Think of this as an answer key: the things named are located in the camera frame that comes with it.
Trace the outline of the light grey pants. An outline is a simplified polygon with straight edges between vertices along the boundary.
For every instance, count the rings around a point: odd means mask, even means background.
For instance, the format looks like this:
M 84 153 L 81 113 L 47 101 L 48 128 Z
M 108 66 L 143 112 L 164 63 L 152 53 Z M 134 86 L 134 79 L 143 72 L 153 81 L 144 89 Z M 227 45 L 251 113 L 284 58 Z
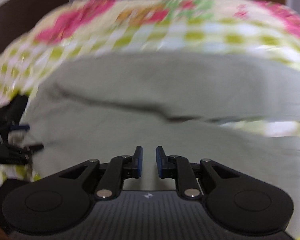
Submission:
M 300 121 L 300 72 L 242 55 L 112 53 L 57 67 L 27 107 L 23 142 L 44 145 L 32 159 L 42 177 L 140 145 L 142 177 L 127 189 L 174 187 L 158 178 L 158 146 L 192 162 L 212 159 L 286 191 L 294 202 L 287 230 L 299 237 L 300 137 L 225 125 L 245 119 Z

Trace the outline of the dark brown headboard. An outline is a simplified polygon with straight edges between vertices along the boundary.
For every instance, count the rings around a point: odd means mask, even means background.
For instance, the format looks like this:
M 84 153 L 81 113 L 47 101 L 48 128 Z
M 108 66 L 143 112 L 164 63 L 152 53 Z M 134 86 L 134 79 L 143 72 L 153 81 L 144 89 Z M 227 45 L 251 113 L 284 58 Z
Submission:
M 0 6 L 0 54 L 52 9 L 70 0 L 9 0 Z

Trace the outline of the checkered floral bed quilt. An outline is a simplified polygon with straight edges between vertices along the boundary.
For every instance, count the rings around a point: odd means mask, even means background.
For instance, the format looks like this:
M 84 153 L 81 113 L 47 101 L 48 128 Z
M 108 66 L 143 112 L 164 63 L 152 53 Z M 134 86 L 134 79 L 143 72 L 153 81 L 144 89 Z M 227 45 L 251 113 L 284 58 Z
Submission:
M 34 98 L 63 62 L 106 53 L 192 49 L 249 55 L 300 71 L 300 15 L 253 0 L 78 0 L 44 16 L 0 54 L 0 107 Z

